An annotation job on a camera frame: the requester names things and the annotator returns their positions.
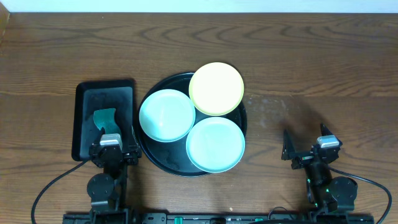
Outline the mint plate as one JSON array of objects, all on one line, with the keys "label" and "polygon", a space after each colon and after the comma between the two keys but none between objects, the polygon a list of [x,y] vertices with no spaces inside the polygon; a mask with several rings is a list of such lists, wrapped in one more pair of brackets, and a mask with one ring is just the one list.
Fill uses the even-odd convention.
[{"label": "mint plate", "polygon": [[232,169],[245,151],[244,134],[237,124],[222,117],[206,118],[193,126],[186,140],[191,163],[208,173]]},{"label": "mint plate", "polygon": [[188,134],[196,119],[190,98],[178,90],[165,89],[150,94],[139,110],[144,133],[158,142],[174,142]]}]

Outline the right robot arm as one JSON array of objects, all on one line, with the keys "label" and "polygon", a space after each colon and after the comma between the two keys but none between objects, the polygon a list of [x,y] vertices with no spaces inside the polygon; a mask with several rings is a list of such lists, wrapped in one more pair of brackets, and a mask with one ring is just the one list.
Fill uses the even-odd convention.
[{"label": "right robot arm", "polygon": [[309,151],[295,150],[293,140],[284,130],[281,159],[292,162],[291,168],[304,169],[307,176],[307,197],[313,199],[315,209],[308,213],[312,222],[345,222],[354,210],[358,184],[349,177],[333,177],[329,164],[337,160],[343,143],[324,125],[321,136]]}]

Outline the mint plate front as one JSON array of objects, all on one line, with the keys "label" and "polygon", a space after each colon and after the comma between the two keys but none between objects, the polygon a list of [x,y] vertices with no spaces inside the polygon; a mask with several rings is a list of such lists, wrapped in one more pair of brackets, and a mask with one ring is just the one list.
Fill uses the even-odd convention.
[{"label": "mint plate front", "polygon": [[206,118],[193,126],[186,140],[191,163],[208,173],[232,169],[245,151],[244,134],[237,124],[222,117]]}]

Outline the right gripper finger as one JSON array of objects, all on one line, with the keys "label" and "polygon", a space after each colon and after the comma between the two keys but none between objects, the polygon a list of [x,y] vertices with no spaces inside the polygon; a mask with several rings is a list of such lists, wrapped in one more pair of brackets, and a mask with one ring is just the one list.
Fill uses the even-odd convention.
[{"label": "right gripper finger", "polygon": [[323,124],[320,124],[320,131],[322,136],[331,136],[333,133]]},{"label": "right gripper finger", "polygon": [[295,156],[295,148],[288,131],[285,129],[281,159],[284,161],[291,160],[294,158],[294,156]]}]

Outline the yellow plate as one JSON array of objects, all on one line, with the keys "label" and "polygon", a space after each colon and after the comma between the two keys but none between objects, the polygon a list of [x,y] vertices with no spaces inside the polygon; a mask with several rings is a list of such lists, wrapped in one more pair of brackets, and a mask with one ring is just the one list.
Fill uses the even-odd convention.
[{"label": "yellow plate", "polygon": [[243,78],[227,63],[208,63],[193,74],[188,94],[198,111],[222,116],[240,104],[244,95]]}]

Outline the green yellow sponge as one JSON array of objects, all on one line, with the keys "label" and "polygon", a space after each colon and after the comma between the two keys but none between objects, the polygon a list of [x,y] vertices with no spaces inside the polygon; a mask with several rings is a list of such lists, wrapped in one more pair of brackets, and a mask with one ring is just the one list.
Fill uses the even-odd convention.
[{"label": "green yellow sponge", "polygon": [[105,134],[121,134],[121,130],[115,121],[115,108],[96,110],[93,114],[93,121],[99,130]]}]

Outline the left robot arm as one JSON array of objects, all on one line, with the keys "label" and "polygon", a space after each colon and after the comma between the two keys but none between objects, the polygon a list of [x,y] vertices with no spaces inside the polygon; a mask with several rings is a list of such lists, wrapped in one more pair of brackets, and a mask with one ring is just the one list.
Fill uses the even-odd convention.
[{"label": "left robot arm", "polygon": [[89,149],[91,161],[102,173],[94,175],[87,184],[87,193],[91,198],[89,222],[136,224],[139,215],[126,205],[127,170],[138,164],[142,156],[137,139],[128,138],[132,145],[123,151],[123,142],[119,133],[107,134],[104,128],[99,131]]}]

